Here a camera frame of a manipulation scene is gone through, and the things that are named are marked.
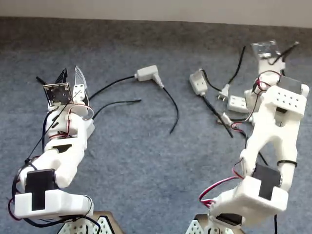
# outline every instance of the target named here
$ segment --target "power plug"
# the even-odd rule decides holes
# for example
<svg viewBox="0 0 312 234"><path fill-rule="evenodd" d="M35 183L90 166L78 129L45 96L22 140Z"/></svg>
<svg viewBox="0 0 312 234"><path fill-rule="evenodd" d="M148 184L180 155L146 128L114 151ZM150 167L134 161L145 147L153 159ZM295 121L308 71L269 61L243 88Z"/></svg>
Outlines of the power plug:
<svg viewBox="0 0 312 234"><path fill-rule="evenodd" d="M208 90L208 86L201 69L190 75L190 83L196 95L205 95Z"/></svg>
<svg viewBox="0 0 312 234"><path fill-rule="evenodd" d="M246 106L246 101L243 97L237 97L231 95L228 101L228 110L240 112L240 113L248 113L249 110Z"/></svg>
<svg viewBox="0 0 312 234"><path fill-rule="evenodd" d="M156 65L144 67L140 70L137 70L137 72L135 73L135 78L138 81L147 81L152 79L156 82L156 84L159 85L160 88L164 88L164 85L159 77Z"/></svg>
<svg viewBox="0 0 312 234"><path fill-rule="evenodd" d="M222 99L222 101L229 98L229 88L230 85L226 84L223 89L219 92L218 99Z"/></svg>

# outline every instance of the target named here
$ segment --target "white wall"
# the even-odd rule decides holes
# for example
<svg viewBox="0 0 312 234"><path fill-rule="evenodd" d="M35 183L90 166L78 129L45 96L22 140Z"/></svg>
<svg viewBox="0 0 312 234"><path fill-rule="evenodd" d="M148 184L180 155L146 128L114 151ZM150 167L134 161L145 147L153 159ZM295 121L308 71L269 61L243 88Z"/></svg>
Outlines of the white wall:
<svg viewBox="0 0 312 234"><path fill-rule="evenodd" d="M0 0L0 16L312 27L312 0Z"/></svg>

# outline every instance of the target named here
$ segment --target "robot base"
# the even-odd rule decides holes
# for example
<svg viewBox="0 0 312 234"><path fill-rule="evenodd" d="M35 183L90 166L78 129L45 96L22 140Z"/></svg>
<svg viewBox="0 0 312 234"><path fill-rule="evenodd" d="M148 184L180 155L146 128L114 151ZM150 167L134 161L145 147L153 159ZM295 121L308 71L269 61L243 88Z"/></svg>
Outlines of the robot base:
<svg viewBox="0 0 312 234"><path fill-rule="evenodd" d="M101 226L101 234L124 234L109 211L95 211L91 218ZM96 225L82 218L76 222L65 223L58 234L96 234L97 231Z"/></svg>
<svg viewBox="0 0 312 234"><path fill-rule="evenodd" d="M210 230L208 227L208 215L197 214L194 220L191 221L185 234L245 234L241 229L231 230L225 228L225 232L221 232L218 229Z"/></svg>

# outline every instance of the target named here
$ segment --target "gray carpet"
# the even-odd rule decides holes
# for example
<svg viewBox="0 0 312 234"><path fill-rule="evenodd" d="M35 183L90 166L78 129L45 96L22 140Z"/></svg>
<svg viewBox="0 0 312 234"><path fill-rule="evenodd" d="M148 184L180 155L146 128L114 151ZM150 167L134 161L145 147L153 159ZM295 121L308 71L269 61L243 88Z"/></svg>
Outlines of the gray carpet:
<svg viewBox="0 0 312 234"><path fill-rule="evenodd" d="M96 210L112 211L122 229L137 234L184 234L197 213L206 212L197 198L212 183L231 176L244 142L231 139L188 82L190 73L206 69L222 87L236 69L245 44L276 39L279 46L298 40L286 74L312 85L312 30L187 22L131 22L69 19L0 19L0 149L2 233L55 233L59 227L36 229L13 221L7 212L12 178L41 134L47 102L40 76L54 81L64 67L69 81L78 65L90 93L119 78L156 64L165 87L180 108L180 121L169 135L175 109L153 82L125 81L94 98L91 106L142 98L132 105L111 106L95 120L96 130L77 176L66 189L92 197ZM248 47L231 93L241 96L252 85L257 63ZM210 89L209 100L218 111ZM278 216L280 234L308 233L312 228L311 130L312 96L301 123L298 168L286 212ZM264 156L276 164L271 146ZM230 182L211 197L235 186ZM249 234L273 233L273 217L246 229Z"/></svg>

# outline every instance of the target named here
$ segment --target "connector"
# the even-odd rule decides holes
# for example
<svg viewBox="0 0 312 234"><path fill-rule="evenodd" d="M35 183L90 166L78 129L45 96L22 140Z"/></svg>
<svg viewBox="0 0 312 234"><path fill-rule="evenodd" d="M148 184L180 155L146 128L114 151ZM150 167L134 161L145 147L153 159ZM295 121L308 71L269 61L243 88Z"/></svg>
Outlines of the connector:
<svg viewBox="0 0 312 234"><path fill-rule="evenodd" d="M189 80L196 95L203 96L206 94L208 86L201 69L191 74Z"/></svg>
<svg viewBox="0 0 312 234"><path fill-rule="evenodd" d="M229 117L225 112L223 112L223 114L221 115L221 119L223 120L223 122L224 122L226 125L228 125L228 126L230 126L230 127L231 127L231 125L233 124L233 121L230 119L230 117Z"/></svg>
<svg viewBox="0 0 312 234"><path fill-rule="evenodd" d="M230 88L230 85L226 84L223 87L223 89L221 90L221 92L219 92L218 99L222 99L222 101L228 99L229 98L229 88Z"/></svg>
<svg viewBox="0 0 312 234"><path fill-rule="evenodd" d="M147 80L154 80L156 84L159 85L160 88L164 88L163 83L161 82L161 79L158 74L158 69L156 65L144 67L140 70L138 70L135 73L135 78L138 81L147 81Z"/></svg>

